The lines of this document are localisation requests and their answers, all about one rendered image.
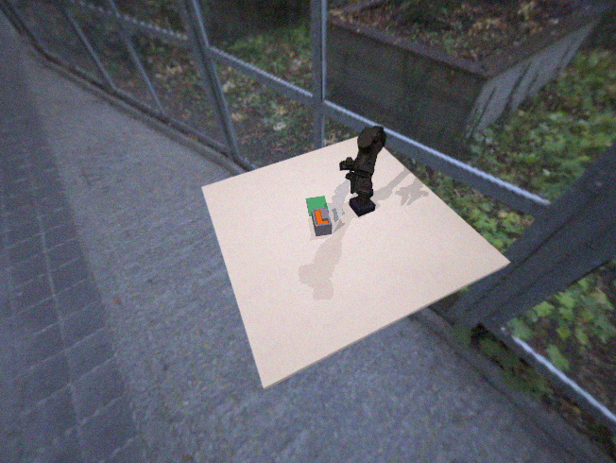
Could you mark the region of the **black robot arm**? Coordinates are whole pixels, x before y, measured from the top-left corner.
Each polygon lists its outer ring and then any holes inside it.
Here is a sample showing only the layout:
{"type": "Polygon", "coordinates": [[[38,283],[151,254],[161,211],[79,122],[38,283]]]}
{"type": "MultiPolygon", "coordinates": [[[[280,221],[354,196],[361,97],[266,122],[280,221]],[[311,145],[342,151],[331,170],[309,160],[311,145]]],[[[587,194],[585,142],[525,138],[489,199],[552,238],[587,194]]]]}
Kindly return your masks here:
{"type": "MultiPolygon", "coordinates": [[[[385,146],[385,138],[386,135],[384,133],[383,127],[373,126],[373,128],[362,129],[360,135],[357,138],[357,155],[366,155],[370,157],[371,163],[369,165],[373,166],[374,168],[377,155],[385,146]]],[[[339,170],[350,170],[349,172],[352,172],[352,169],[356,170],[357,165],[357,158],[354,161],[351,157],[348,157],[346,161],[342,161],[341,163],[339,163],[339,170]]],[[[370,204],[369,199],[373,197],[373,184],[371,178],[372,175],[370,176],[368,173],[368,179],[356,192],[356,195],[358,195],[356,201],[359,206],[365,206],[370,204]]]]}

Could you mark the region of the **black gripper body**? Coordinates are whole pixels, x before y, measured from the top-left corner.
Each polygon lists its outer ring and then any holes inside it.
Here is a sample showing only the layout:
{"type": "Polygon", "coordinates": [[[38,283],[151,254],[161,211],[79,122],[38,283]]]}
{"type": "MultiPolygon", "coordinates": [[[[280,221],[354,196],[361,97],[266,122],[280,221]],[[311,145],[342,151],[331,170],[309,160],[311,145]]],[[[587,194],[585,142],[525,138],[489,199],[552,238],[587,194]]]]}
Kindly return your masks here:
{"type": "Polygon", "coordinates": [[[373,168],[373,166],[369,165],[371,163],[370,157],[368,157],[366,155],[357,155],[356,158],[358,160],[358,165],[356,167],[356,170],[352,169],[351,171],[354,171],[354,172],[349,172],[348,174],[346,174],[345,179],[348,180],[348,177],[353,177],[354,178],[353,173],[355,173],[355,172],[359,173],[359,174],[362,174],[362,175],[365,175],[365,176],[367,176],[368,173],[369,173],[370,176],[373,175],[374,168],[373,168]]]}

